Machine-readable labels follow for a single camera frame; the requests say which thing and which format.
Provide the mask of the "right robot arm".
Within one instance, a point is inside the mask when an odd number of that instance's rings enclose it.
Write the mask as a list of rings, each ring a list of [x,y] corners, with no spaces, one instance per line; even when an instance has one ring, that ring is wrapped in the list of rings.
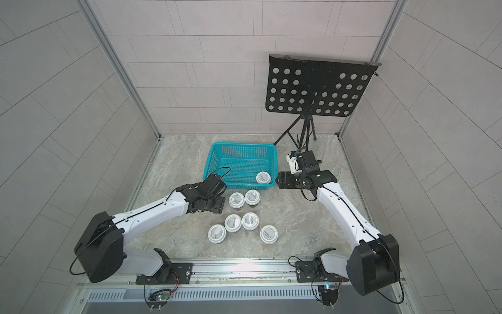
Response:
[[[337,253],[324,249],[313,259],[316,272],[349,279],[362,296],[400,281],[400,249],[393,235],[383,235],[352,204],[328,170],[292,174],[282,171],[276,178],[280,189],[312,192],[314,200],[324,205],[341,227],[352,252]]]

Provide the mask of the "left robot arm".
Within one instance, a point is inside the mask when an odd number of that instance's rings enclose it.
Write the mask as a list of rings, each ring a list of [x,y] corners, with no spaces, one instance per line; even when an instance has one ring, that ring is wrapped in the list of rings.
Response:
[[[90,282],[102,282],[114,274],[135,274],[139,285],[178,281],[173,263],[161,249],[153,253],[127,249],[127,244],[146,231],[188,213],[220,214],[226,184],[211,174],[201,183],[184,184],[168,196],[128,212],[96,214],[75,246],[76,260]]]

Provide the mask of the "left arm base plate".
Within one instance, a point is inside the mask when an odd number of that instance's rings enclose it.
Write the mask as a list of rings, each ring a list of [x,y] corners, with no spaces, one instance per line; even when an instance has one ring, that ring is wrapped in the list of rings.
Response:
[[[153,276],[139,275],[136,285],[187,285],[192,276],[193,263],[163,265]]]

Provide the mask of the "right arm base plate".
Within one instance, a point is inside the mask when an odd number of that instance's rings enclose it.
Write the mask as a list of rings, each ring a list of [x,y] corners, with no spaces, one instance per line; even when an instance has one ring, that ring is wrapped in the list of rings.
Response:
[[[330,282],[330,283],[339,283],[342,281],[343,283],[349,282],[349,279],[345,277],[339,277],[337,274],[325,274],[319,275],[315,271],[313,261],[295,261],[295,273],[298,283],[320,283],[320,282]]]

